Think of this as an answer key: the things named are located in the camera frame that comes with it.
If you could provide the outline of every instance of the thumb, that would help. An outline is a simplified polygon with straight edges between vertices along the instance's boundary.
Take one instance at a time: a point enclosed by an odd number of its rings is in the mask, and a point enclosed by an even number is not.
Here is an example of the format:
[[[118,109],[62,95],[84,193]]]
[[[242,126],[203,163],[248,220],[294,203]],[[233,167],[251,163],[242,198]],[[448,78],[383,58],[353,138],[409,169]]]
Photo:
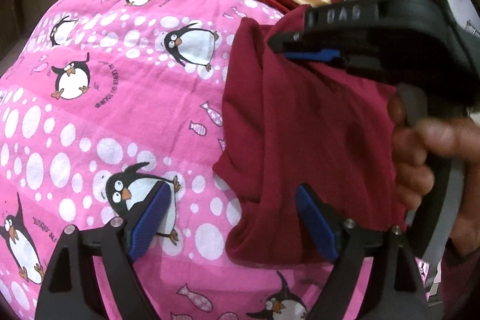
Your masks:
[[[480,127],[472,120],[427,118],[418,122],[416,130],[427,150],[433,154],[480,163]]]

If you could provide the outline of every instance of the red cloth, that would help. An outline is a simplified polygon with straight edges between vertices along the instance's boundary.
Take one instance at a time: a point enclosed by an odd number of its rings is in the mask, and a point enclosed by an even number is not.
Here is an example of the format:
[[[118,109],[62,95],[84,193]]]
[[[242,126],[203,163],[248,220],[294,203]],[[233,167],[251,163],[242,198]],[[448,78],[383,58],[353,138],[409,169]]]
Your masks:
[[[213,169],[242,206],[226,241],[236,262],[318,260],[295,208],[302,182],[365,228],[403,225],[386,111],[394,89],[324,64],[292,62],[267,46],[274,33],[302,30],[305,9],[274,27],[243,19],[230,53],[226,149]]]

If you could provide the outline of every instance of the maroon sleeve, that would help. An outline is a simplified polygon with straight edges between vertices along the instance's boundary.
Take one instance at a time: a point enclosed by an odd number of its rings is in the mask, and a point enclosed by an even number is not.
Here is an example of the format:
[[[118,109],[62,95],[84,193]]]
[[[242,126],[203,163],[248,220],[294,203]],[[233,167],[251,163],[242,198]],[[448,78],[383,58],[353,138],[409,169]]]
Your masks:
[[[461,257],[449,240],[442,259],[444,319],[476,319],[480,313],[480,248]]]

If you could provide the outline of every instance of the pink blanket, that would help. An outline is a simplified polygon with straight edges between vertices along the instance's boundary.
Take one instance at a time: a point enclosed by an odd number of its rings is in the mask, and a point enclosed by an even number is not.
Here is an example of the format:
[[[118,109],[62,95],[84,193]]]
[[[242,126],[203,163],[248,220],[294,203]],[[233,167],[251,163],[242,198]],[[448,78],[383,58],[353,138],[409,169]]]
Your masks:
[[[270,297],[286,284],[298,300],[278,319],[311,308],[328,266],[249,268],[225,255],[242,214],[212,165],[225,146],[219,110],[243,16],[282,17],[255,0],[60,0],[40,20],[0,79],[0,292],[22,319],[34,317],[62,229],[104,225],[157,178],[175,182],[175,202],[135,269],[161,319],[270,319]],[[369,269],[367,260],[346,319]]]

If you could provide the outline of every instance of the human hand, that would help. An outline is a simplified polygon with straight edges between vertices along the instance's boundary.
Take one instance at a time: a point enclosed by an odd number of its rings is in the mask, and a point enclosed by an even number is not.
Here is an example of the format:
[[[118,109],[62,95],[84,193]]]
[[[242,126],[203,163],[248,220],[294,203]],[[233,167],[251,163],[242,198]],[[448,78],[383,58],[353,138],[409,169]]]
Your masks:
[[[427,118],[409,128],[398,95],[390,99],[388,115],[395,123],[392,158],[397,170],[396,192],[407,209],[417,209],[434,185],[434,174],[425,164],[428,152],[466,162],[463,199],[450,238],[460,255],[470,254],[480,247],[480,127],[468,118]]]

